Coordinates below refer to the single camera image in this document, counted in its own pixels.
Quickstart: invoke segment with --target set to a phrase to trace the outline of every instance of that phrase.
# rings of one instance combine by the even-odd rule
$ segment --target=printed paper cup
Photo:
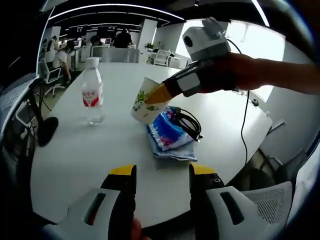
[[[152,124],[159,113],[165,109],[167,102],[157,104],[146,104],[145,100],[148,98],[150,92],[158,87],[160,84],[145,77],[140,87],[140,90],[135,98],[133,107],[131,109],[131,115],[139,122],[147,125]]]

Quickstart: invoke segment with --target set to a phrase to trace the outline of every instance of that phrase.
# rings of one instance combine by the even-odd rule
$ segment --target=plastic bottle
[[[86,108],[86,119],[91,125],[101,124],[104,120],[103,112],[103,86],[98,70],[99,58],[88,57],[82,77],[82,99]]]

